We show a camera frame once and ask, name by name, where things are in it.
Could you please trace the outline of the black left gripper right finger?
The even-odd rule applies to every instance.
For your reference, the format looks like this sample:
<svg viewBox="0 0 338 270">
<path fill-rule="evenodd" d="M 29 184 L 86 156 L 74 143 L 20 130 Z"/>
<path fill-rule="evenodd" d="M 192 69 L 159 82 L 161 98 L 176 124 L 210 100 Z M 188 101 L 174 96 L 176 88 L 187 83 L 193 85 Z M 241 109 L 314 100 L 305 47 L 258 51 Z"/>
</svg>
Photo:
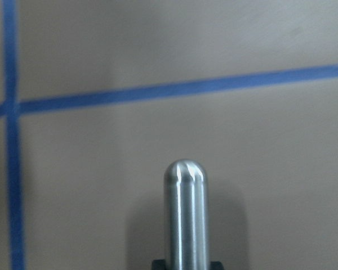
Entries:
<svg viewBox="0 0 338 270">
<path fill-rule="evenodd" d="M 210 262 L 209 270 L 224 270 L 224 266 L 222 262 L 219 261 Z"/>
</svg>

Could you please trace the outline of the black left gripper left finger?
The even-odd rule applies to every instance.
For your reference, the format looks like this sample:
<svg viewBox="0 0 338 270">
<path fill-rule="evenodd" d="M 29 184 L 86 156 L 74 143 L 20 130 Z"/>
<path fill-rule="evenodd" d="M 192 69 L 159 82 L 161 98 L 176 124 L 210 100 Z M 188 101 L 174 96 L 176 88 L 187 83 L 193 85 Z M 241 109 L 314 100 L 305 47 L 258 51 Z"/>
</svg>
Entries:
<svg viewBox="0 0 338 270">
<path fill-rule="evenodd" d="M 153 260 L 151 264 L 151 270 L 165 270 L 165 260 L 164 259 Z"/>
</svg>

